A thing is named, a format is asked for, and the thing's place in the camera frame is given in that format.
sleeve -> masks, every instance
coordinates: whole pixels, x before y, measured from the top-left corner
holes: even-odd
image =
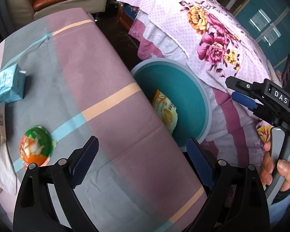
[[[269,206],[271,229],[280,221],[290,204],[290,194],[275,204]]]

wooden floor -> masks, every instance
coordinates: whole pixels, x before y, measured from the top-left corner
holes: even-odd
[[[99,29],[103,32],[112,44],[121,60],[129,70],[132,70],[141,60],[138,58],[138,42],[124,29],[116,23],[118,8],[110,4],[104,13],[99,13],[100,21],[96,22]]]

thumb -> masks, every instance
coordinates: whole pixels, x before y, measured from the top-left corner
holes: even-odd
[[[277,171],[285,178],[285,182],[283,183],[280,191],[287,191],[290,188],[290,162],[284,159],[279,160],[277,163]]]

snack bag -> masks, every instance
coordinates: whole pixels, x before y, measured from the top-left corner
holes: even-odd
[[[25,168],[35,162],[38,166],[46,165],[53,151],[49,132],[40,125],[31,127],[19,144],[20,157]]]
[[[176,107],[168,97],[159,90],[156,91],[152,106],[169,133],[172,134],[177,124]]]

trigger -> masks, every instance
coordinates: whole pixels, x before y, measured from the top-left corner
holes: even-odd
[[[273,161],[276,163],[281,152],[282,145],[284,143],[285,133],[282,129],[273,127],[271,129],[271,150],[270,155]]]
[[[231,97],[234,101],[246,106],[248,109],[256,109],[258,107],[257,103],[253,99],[237,91],[233,92]]]
[[[214,167],[217,161],[215,156],[210,151],[202,151],[200,144],[194,138],[187,139],[186,148],[202,184],[213,190],[215,186]]]

